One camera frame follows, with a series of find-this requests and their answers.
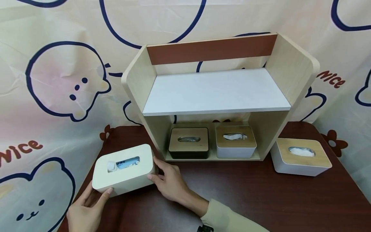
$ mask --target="tissue box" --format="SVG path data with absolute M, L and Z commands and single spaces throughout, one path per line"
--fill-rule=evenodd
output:
M 278 173 L 317 176 L 332 167 L 316 140 L 278 138 L 270 154 Z
M 147 174 L 155 173 L 153 156 L 151 146 L 143 144 L 100 157 L 94 167 L 93 189 L 103 193 L 112 187 L 113 197 L 152 184 Z
M 207 159 L 209 157 L 209 130 L 200 128 L 173 128 L 169 153 L 173 159 Z
M 221 159 L 251 158 L 256 148 L 253 130 L 249 126 L 216 127 L 216 147 L 216 156 Z

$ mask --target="brown flower print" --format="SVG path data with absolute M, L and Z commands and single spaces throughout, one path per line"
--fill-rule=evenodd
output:
M 348 143 L 343 140 L 337 140 L 337 134 L 334 130 L 329 130 L 327 135 L 321 134 L 337 157 L 341 157 L 341 149 L 348 146 Z
M 101 138 L 101 140 L 106 141 L 107 140 L 107 133 L 110 134 L 113 129 L 114 128 L 111 128 L 110 125 L 107 125 L 104 128 L 104 132 L 102 132 L 102 133 L 99 134 L 99 137 Z

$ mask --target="person's left hand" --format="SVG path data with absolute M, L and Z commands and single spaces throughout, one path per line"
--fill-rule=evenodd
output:
M 112 191 L 113 188 L 109 188 L 98 197 L 98 192 L 93 190 L 92 182 L 90 181 L 85 191 L 68 209 L 69 231 L 96 232 L 101 221 L 103 207 Z

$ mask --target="table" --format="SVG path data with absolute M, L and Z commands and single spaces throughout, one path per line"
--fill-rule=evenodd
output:
M 333 167 L 317 177 L 276 173 L 270 155 L 261 161 L 173 162 L 188 186 L 274 231 L 370 231 L 371 205 L 316 128 L 289 122 L 280 137 L 318 140 Z M 99 156 L 148 143 L 144 127 L 117 127 Z M 92 171 L 83 188 L 92 178 Z M 111 198 L 101 232 L 195 232 L 200 219 L 166 200 L 155 185 Z M 59 232 L 67 232 L 66 220 Z

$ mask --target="shelf bottom board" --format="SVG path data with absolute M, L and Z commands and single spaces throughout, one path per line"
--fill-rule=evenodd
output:
M 173 159 L 168 152 L 165 157 L 166 161 L 260 161 L 260 156 L 255 150 L 252 157 L 249 159 L 220 159 L 215 152 L 210 152 L 207 159 Z
M 172 124 L 171 128 L 184 127 L 207 127 L 209 130 L 209 157 L 207 159 L 173 159 L 169 152 L 165 155 L 166 161 L 260 161 L 258 151 L 255 149 L 253 155 L 249 159 L 220 159 L 216 156 L 216 135 L 215 128 L 225 125 L 249 125 L 248 122 L 186 122 Z

